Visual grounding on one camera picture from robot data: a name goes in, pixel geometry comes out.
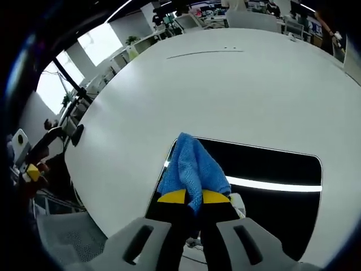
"blue cloth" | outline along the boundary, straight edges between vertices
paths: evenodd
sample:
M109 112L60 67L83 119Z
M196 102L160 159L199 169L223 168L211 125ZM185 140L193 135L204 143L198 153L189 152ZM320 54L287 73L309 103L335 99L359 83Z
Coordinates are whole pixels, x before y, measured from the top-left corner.
M157 191L164 195L180 189L188 191L189 206L196 214L202 204L202 189L226 196L231 192L222 168L197 139L185 133L181 133L177 139Z

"desk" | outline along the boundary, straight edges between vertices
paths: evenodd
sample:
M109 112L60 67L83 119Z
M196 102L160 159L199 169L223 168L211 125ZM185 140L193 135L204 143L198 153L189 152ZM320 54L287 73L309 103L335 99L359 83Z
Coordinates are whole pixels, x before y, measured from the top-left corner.
M325 266L361 211L361 87L332 59L254 29L204 30L150 47L93 101L78 146L65 153L89 214L108 237L144 215L180 132L316 155L323 192L301 261Z

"white table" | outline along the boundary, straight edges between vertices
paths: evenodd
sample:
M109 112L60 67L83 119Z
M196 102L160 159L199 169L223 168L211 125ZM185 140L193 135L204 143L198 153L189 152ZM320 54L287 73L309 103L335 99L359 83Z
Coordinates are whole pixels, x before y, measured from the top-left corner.
M109 237L145 214L180 132L316 155L323 192L301 261L325 266L361 211L360 120L360 86L319 48L262 30L204 30L160 41L122 69L65 159Z

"white mesh chair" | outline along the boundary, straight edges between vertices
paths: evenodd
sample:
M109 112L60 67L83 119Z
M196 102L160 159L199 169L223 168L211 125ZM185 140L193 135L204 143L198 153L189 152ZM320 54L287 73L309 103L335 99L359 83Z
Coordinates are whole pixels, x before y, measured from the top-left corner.
M284 34L292 33L296 38L303 39L303 29L302 24L296 23L295 21L286 20L284 26Z
M107 240L87 212L38 216L37 226L44 248L62 266L92 260Z
M250 28L280 33L276 17L269 14L228 10L226 18L230 28Z
M361 86L361 55L347 37L344 71Z
M205 25L203 25L200 20L197 20L193 14L183 14L182 16L174 18L173 21L182 30L183 34L200 31L205 27Z

